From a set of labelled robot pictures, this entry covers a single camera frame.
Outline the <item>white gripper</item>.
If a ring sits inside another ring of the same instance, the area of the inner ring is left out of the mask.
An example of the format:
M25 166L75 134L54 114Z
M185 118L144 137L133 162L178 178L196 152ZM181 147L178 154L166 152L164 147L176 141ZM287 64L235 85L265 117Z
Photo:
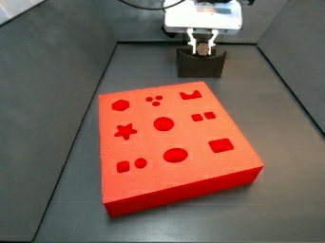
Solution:
M202 3L186 0L165 11L164 25L168 32L188 32L188 44L192 46L193 55L197 52L194 31L204 33L212 30L208 52L212 55L218 32L236 34L243 27L241 4L237 0L216 4L209 3L209 0L204 0Z

